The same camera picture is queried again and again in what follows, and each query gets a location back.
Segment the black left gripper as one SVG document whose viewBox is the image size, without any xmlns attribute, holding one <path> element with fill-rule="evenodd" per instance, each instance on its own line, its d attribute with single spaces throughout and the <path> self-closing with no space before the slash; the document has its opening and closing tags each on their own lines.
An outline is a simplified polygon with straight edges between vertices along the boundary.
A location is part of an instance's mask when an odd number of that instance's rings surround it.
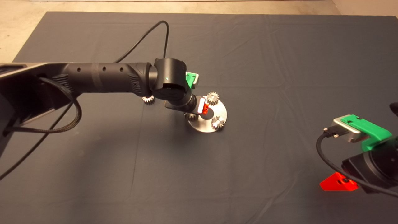
<svg viewBox="0 0 398 224">
<path fill-rule="evenodd" d="M 165 101 L 165 107 L 171 110 L 202 115 L 208 113 L 209 104 L 206 103 L 206 97 L 192 95 L 187 103 L 173 105 L 170 101 Z"/>
</svg>

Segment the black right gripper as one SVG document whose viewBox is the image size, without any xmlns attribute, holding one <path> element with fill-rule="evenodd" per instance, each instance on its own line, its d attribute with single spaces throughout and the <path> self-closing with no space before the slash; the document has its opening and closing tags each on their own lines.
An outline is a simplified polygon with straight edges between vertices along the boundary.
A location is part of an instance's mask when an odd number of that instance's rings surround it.
<svg viewBox="0 0 398 224">
<path fill-rule="evenodd" d="M 389 139 L 370 151 L 343 160 L 341 167 L 348 174 L 378 187 L 397 187 L 397 138 Z M 339 172 L 334 172 L 320 182 L 320 187 L 324 191 L 354 191 L 359 188 L 355 181 Z"/>
</svg>

